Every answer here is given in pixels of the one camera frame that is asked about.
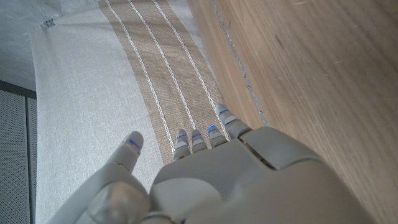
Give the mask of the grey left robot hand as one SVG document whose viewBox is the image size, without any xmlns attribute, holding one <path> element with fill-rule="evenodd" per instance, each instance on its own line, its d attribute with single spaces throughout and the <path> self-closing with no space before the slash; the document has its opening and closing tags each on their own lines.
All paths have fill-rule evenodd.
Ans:
<svg viewBox="0 0 398 224">
<path fill-rule="evenodd" d="M 224 105 L 226 127 L 180 129 L 173 161 L 150 190 L 132 176 L 143 147 L 127 135 L 52 223 L 373 223 L 336 172 L 312 149 L 270 127 L 251 129 Z"/>
</svg>

